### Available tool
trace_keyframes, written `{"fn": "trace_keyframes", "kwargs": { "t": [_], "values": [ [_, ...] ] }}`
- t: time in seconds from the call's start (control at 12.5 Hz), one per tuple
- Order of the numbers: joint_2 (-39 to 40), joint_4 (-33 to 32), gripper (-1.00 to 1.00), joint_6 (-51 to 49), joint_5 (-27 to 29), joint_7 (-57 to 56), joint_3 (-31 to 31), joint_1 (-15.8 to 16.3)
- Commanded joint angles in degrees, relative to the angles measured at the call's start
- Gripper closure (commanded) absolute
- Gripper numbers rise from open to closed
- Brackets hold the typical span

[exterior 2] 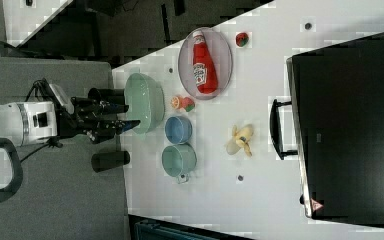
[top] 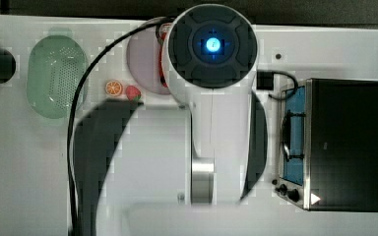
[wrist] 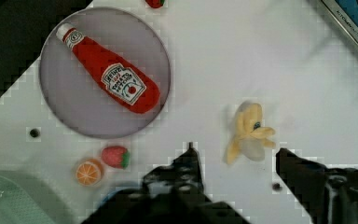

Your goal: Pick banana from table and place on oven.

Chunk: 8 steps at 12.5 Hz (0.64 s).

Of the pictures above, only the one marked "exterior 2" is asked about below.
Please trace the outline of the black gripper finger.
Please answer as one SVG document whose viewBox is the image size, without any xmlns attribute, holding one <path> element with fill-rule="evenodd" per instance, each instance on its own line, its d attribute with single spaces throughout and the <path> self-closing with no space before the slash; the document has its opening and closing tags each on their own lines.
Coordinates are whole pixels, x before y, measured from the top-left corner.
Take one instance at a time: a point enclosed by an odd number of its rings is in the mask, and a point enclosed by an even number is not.
<svg viewBox="0 0 384 240">
<path fill-rule="evenodd" d="M 94 113 L 96 115 L 120 114 L 126 113 L 128 109 L 128 105 L 116 104 L 105 100 L 76 99 L 76 110 L 82 113 Z"/>
<path fill-rule="evenodd" d="M 103 120 L 97 124 L 96 128 L 88 130 L 87 136 L 93 144 L 99 144 L 129 131 L 139 124 L 140 120 Z"/>
</svg>

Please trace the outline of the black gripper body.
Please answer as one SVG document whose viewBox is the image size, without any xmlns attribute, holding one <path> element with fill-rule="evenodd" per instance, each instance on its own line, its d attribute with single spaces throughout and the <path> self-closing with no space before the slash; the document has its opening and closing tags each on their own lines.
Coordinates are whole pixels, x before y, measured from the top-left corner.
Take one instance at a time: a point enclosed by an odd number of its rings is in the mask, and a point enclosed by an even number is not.
<svg viewBox="0 0 384 240">
<path fill-rule="evenodd" d="M 95 101 L 89 98 L 71 97 L 55 103 L 58 135 L 61 139 L 78 134 L 88 134 L 95 128 Z"/>
</svg>

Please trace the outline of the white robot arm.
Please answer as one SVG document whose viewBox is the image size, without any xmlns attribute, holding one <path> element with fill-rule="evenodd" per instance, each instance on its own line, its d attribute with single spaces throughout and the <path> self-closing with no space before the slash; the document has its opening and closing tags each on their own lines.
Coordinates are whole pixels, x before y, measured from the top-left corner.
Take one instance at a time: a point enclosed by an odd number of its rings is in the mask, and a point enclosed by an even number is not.
<svg viewBox="0 0 384 240">
<path fill-rule="evenodd" d="M 0 149 L 12 167 L 10 182 L 0 188 L 0 203 L 11 198 L 23 181 L 18 147 L 38 144 L 60 148 L 61 139 L 85 134 L 98 144 L 140 124 L 138 120 L 107 120 L 109 114 L 124 111 L 119 104 L 92 104 L 90 107 L 63 105 L 55 101 L 12 102 L 0 105 Z"/>
</svg>

